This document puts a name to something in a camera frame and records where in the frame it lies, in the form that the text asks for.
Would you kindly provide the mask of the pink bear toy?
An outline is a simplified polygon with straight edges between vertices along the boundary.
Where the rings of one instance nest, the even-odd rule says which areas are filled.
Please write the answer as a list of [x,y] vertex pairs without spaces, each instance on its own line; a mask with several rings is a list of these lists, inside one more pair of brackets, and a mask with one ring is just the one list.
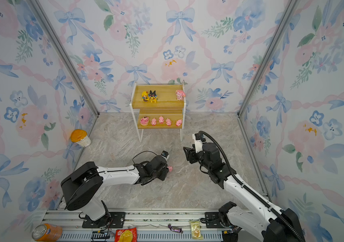
[[142,126],[147,126],[149,124],[149,117],[148,116],[144,116],[140,119],[140,124]]

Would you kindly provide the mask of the black yellow duck toy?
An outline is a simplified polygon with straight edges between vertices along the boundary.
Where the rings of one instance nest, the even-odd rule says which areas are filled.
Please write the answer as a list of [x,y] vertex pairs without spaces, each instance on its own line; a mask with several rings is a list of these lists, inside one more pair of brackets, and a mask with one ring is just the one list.
[[149,101],[151,103],[156,103],[157,102],[157,94],[156,91],[150,91],[149,93]]

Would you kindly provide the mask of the yellow bear toy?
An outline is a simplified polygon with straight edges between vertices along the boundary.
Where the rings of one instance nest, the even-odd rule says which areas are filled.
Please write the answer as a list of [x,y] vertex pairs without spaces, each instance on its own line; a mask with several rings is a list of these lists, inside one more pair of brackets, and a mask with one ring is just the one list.
[[149,101],[149,93],[148,93],[147,91],[144,91],[144,92],[142,93],[142,100],[143,100],[144,102],[148,102],[148,101]]

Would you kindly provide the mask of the pink toy with blue bow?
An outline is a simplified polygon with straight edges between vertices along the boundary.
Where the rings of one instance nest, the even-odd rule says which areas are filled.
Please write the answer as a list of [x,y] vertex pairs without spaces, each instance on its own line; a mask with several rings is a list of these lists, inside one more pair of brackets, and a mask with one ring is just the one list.
[[183,90],[176,90],[176,98],[177,100],[184,100],[186,94]]

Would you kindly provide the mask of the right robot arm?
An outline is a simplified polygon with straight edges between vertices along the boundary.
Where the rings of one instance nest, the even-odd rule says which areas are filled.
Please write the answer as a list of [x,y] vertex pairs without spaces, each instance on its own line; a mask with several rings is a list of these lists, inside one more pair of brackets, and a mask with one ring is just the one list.
[[261,242],[304,242],[300,221],[291,209],[282,209],[264,198],[231,168],[225,152],[216,140],[204,131],[193,134],[194,144],[184,147],[191,164],[198,162],[211,180],[235,196],[248,209],[244,212],[228,202],[219,209],[225,227],[237,226]]

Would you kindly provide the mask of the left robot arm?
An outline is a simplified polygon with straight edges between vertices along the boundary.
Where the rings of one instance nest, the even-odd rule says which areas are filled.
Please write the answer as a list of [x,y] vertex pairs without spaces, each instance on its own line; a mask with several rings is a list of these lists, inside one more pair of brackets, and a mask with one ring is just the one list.
[[124,212],[111,214],[104,201],[96,193],[108,186],[141,185],[155,179],[164,181],[172,171],[167,161],[169,154],[163,151],[151,161],[135,163],[127,167],[106,168],[90,161],[83,164],[61,182],[65,209],[79,210],[84,214],[82,228],[123,228]]

